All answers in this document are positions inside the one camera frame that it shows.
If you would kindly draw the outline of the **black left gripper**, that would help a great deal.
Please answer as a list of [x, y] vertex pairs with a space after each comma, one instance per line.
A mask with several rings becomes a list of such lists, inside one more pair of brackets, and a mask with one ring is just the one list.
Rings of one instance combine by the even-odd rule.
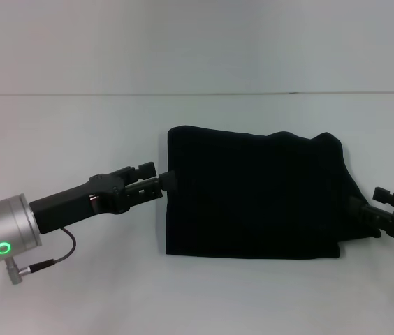
[[[125, 188], [124, 181], [137, 183]], [[95, 175], [85, 184], [31, 202], [30, 208], [44, 235], [99, 214], [123, 214], [130, 207], [162, 198], [163, 192], [176, 190], [175, 173], [157, 177], [154, 163], [148, 162]]]

